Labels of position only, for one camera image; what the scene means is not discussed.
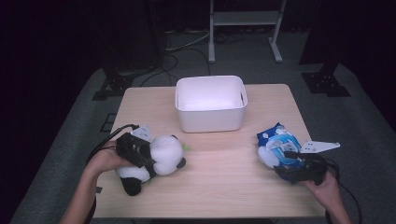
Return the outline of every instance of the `tabletop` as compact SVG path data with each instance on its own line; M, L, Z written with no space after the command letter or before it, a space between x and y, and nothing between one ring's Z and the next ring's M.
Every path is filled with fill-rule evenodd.
M132 123L148 125L153 137L173 134L190 149L184 155L186 166L143 183L142 191L132 197L124 192L114 171L103 173L97 183L103 189L96 195L94 217L324 215L324 208L303 185L291 185L281 179L260 163L257 154L256 133L273 127L277 122L285 125L300 144L310 140L287 85L246 85L248 103L242 127L237 131L220 133L184 133L178 123L175 91L175 87L128 89L112 131Z

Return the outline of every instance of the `panda head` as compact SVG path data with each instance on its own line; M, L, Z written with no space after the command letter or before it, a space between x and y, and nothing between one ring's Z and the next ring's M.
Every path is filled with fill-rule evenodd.
M173 135L158 135L149 147L157 175L170 175L186 164L182 145Z

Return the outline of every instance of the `white metal stand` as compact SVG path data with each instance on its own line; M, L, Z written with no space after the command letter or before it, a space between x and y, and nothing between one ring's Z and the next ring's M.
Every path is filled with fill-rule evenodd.
M279 11L246 11L246 12L215 12L214 0L210 0L209 24L209 62L215 62L214 27L221 25L274 25L274 35L268 38L277 63L282 63L279 49L276 45L280 23L287 0L282 0Z

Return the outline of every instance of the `stuffed animal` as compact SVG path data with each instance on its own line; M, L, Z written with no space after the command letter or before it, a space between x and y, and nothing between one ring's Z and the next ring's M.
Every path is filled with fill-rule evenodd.
M151 143L143 144L139 153L152 161L145 165L121 167L116 170L125 192L130 196L140 193L142 183L156 175L170 175L186 164L181 143L173 135L159 135Z

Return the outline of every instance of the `gray carpet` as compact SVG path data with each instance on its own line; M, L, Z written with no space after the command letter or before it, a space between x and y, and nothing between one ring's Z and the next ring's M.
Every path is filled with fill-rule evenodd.
M359 200L363 223L394 223L396 219L396 134L388 126L370 98L362 90L353 73L339 65L335 76L350 97L330 98L325 94L311 94L301 76L302 72L316 72L320 64L299 65L307 33L280 33L278 47L284 59L276 63L269 48L269 34L238 35L244 39L231 45L216 45L216 62L210 64L210 74L240 76L246 84L286 83L300 108L313 140L339 142L341 148L324 152L326 158L337 161L341 182ZM173 34L173 47L188 43L196 35ZM207 45L191 48L207 55ZM204 56L195 50L173 53L177 66L169 71L175 77L207 76ZM175 59L165 57L163 66L171 67ZM138 77L138 87L150 75ZM57 223L77 185L90 151L108 133L101 133L106 116L117 113L121 97L92 101L99 91L105 74L100 69L81 91L62 129L54 140L47 158L12 219L12 223ZM144 86L175 85L176 80L161 74ZM358 213L354 202L343 191L343 199L352 220ZM324 217L281 218L276 223L326 223ZM93 223L150 223L148 219L95 219Z

